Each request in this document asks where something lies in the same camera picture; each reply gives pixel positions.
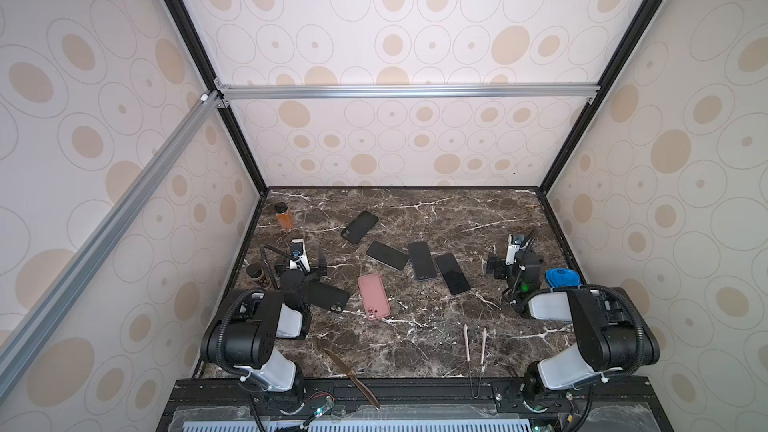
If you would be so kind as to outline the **pink phone case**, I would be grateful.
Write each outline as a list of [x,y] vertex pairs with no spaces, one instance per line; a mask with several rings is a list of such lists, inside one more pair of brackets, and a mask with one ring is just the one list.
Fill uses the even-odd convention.
[[372,273],[360,276],[358,287],[367,319],[379,320],[390,316],[391,308],[380,274]]

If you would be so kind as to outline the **purple-edged phone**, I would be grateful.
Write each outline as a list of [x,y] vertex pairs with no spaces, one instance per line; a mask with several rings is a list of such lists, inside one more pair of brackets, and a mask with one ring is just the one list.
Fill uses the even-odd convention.
[[437,256],[435,264],[452,296],[471,290],[471,286],[453,254],[446,253]]

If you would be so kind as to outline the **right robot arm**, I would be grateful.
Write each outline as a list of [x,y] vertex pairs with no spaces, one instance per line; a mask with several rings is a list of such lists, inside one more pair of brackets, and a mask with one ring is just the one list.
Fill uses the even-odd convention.
[[569,323],[575,343],[531,363],[517,396],[532,411],[548,393],[579,390],[633,375],[657,363],[661,346],[638,307],[621,287],[577,284],[543,288],[543,260],[525,249],[511,259],[489,255],[486,272],[507,282],[502,298],[524,318]]

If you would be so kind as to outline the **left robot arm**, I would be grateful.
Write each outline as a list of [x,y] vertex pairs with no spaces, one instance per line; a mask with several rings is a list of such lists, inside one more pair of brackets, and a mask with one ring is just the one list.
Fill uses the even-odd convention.
[[218,366],[265,392],[287,392],[299,380],[299,367],[277,350],[279,339],[304,338],[311,324],[308,286],[327,274],[327,259],[308,259],[305,243],[294,240],[287,252],[260,248],[261,261],[246,268],[251,289],[229,291],[200,343],[201,360]]

